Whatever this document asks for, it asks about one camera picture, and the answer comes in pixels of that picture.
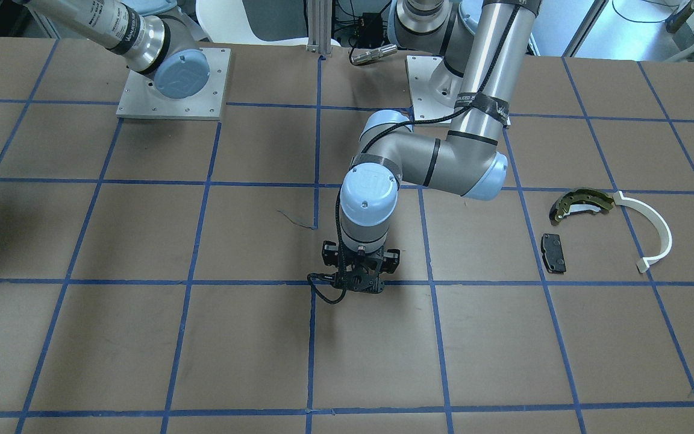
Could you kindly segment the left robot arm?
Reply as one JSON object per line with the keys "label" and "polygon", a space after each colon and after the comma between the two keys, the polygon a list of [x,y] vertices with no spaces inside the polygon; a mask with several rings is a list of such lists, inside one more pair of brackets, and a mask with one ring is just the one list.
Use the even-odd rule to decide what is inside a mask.
{"label": "left robot arm", "polygon": [[322,245],[333,274],[309,274],[342,294],[379,294],[401,253],[385,246],[401,183],[472,200],[501,191],[507,158],[498,140],[526,56],[540,1],[393,1],[388,37],[403,48],[440,55],[433,87],[447,114],[410,120],[396,110],[370,116],[335,203],[337,240]]}

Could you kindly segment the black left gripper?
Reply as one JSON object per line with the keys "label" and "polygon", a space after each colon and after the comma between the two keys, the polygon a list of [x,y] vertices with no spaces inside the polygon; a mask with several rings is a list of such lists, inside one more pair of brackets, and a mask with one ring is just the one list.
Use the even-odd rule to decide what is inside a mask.
{"label": "black left gripper", "polygon": [[373,253],[354,252],[345,248],[345,270],[323,274],[333,288],[358,293],[379,294],[385,288],[380,274],[393,274],[399,265],[401,251],[380,248]]}

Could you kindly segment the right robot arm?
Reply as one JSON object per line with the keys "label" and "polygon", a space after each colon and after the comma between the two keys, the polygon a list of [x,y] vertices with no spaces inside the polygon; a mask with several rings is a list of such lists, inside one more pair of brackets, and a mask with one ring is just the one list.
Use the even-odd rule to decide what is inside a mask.
{"label": "right robot arm", "polygon": [[19,1],[124,57],[165,97],[191,97],[207,84],[210,65],[198,47],[207,38],[177,1]]}

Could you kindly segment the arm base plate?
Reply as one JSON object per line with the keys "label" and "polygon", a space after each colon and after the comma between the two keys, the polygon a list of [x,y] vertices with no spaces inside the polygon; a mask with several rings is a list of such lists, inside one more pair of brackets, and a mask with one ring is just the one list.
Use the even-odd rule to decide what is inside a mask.
{"label": "arm base plate", "polygon": [[116,116],[137,120],[219,121],[224,107],[229,48],[202,48],[210,67],[205,86],[195,95],[173,99],[160,93],[149,78],[130,72],[116,110]]}
{"label": "arm base plate", "polygon": [[475,53],[467,61],[463,75],[449,57],[407,57],[408,84],[413,99],[414,118],[433,120],[451,115],[458,107],[460,93],[482,92],[498,102],[498,108],[477,109],[447,121],[454,131],[487,135],[510,125],[509,109],[517,72],[508,71],[509,58]]}

